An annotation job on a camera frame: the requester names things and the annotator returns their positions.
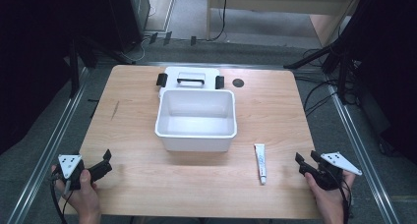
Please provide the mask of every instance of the person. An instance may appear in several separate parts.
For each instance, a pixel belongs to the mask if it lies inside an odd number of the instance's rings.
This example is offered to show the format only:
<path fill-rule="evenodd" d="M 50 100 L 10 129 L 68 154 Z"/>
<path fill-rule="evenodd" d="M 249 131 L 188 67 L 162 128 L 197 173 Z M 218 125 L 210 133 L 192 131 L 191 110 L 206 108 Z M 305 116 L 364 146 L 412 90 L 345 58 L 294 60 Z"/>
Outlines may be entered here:
<path fill-rule="evenodd" d="M 310 187 L 318 206 L 319 212 L 323 217 L 325 224 L 342 224 L 343 223 L 343 205 L 342 195 L 339 189 L 333 191 L 325 191 L 320 188 L 316 180 L 310 173 L 305 174 L 306 182 Z M 355 175 L 353 173 L 343 171 L 343 179 L 345 185 L 352 189 Z M 79 214 L 80 224 L 98 224 L 101 220 L 101 209 L 98 201 L 97 193 L 95 192 L 96 184 L 90 184 L 91 175 L 89 170 L 84 170 L 80 176 L 81 189 L 73 191 L 71 198 L 68 200 Z M 55 185 L 56 189 L 62 194 L 65 190 L 65 185 L 58 180 Z M 343 189 L 346 198 L 349 199 L 349 189 Z"/>

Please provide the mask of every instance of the white plastic bin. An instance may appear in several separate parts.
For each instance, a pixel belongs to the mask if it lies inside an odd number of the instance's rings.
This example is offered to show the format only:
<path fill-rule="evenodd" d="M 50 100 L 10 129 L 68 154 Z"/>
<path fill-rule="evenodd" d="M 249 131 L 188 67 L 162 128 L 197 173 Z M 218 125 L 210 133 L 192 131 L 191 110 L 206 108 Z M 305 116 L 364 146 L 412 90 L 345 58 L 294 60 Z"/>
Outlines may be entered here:
<path fill-rule="evenodd" d="M 167 150 L 227 151 L 236 136 L 234 94 L 220 89 L 168 89 L 155 133 Z"/>

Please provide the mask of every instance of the metal frame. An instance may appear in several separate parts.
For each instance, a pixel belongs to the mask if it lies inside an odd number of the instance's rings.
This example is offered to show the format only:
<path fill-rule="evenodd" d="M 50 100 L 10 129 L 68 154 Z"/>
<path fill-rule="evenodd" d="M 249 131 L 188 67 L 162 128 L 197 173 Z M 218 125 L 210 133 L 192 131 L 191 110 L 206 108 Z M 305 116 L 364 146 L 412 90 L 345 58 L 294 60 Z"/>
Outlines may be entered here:
<path fill-rule="evenodd" d="M 36 197 L 36 193 L 39 190 L 40 185 L 44 179 L 45 174 L 47 173 L 49 165 L 54 158 L 59 143 L 63 138 L 68 125 L 74 115 L 74 112 L 77 109 L 77 106 L 80 102 L 80 99 L 83 95 L 83 92 L 86 88 L 86 83 L 90 75 L 90 69 L 83 68 L 83 71 L 80 76 L 80 82 L 82 83 L 80 89 L 76 92 L 74 97 L 70 98 L 65 107 L 64 113 L 62 114 L 61 118 L 56 125 L 51 138 L 49 139 L 48 144 L 45 147 L 45 150 L 39 157 L 39 161 L 37 162 L 36 166 L 34 167 L 33 172 L 26 183 L 22 194 L 19 198 L 18 203 L 15 206 L 9 220 L 7 223 L 9 224 L 17 224 L 17 223 L 24 223 L 25 217 L 28 214 L 30 206 Z"/>
<path fill-rule="evenodd" d="M 181 66 L 181 67 L 194 67 L 194 68 L 239 68 L 239 69 L 258 69 L 258 70 L 285 70 L 279 65 L 240 65 L 240 64 L 209 64 L 209 63 L 171 63 L 171 62 L 148 62 L 142 65 L 148 66 Z M 36 193 L 42 183 L 44 174 L 49 169 L 49 165 L 53 159 L 53 155 L 59 146 L 61 139 L 63 138 L 69 122 L 71 121 L 75 110 L 80 102 L 83 92 L 86 88 L 87 81 L 89 79 L 91 69 L 84 68 L 81 74 L 82 83 L 80 90 L 76 95 L 69 100 L 45 150 L 39 158 L 39 162 L 36 164 L 27 184 L 22 191 L 21 197 L 13 210 L 12 215 L 8 223 L 23 223 L 26 215 L 30 209 L 30 206 L 36 196 Z M 321 70 L 315 67 L 303 67 L 302 70 L 293 71 L 295 73 L 320 73 Z M 334 86 L 329 86 L 328 90 L 330 93 L 335 93 L 336 89 Z M 346 132 L 352 142 L 353 149 L 356 156 L 359 159 L 361 167 L 364 171 L 365 177 L 369 183 L 371 191 L 380 209 L 382 217 L 386 223 L 400 223 L 396 212 L 391 204 L 390 198 L 387 194 L 384 184 L 382 183 L 380 176 L 378 175 L 374 165 L 372 164 L 371 158 L 369 157 L 364 144 L 362 143 L 361 137 L 356 130 L 354 122 L 350 117 L 349 111 L 346 106 L 342 105 L 339 98 L 334 95 L 334 105 L 339 113 L 340 119 L 346 129 Z"/>

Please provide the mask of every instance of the white triangular marker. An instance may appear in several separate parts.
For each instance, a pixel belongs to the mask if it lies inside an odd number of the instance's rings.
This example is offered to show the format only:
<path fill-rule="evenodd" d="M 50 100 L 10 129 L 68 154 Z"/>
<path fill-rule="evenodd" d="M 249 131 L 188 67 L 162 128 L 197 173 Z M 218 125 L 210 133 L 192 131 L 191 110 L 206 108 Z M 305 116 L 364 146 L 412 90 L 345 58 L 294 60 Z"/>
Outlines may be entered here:
<path fill-rule="evenodd" d="M 353 164 L 351 164 L 346 158 L 343 157 L 339 152 L 336 153 L 323 153 L 321 155 L 322 159 L 330 163 L 331 165 L 354 173 L 356 175 L 361 176 L 362 171 L 356 168 Z"/>
<path fill-rule="evenodd" d="M 59 155 L 59 164 L 61 164 L 62 174 L 65 179 L 71 177 L 77 165 L 81 161 L 82 157 L 80 155 Z"/>

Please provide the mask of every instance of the black handle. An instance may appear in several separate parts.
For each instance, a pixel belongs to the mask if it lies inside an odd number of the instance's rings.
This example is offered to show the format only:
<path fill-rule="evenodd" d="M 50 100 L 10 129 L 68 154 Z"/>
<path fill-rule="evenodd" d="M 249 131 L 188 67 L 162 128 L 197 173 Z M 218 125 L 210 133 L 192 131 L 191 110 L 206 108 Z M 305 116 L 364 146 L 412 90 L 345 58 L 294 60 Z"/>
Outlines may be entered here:
<path fill-rule="evenodd" d="M 204 80 L 177 79 L 178 84 L 180 84 L 181 82 L 199 82 L 199 83 L 205 84 Z"/>

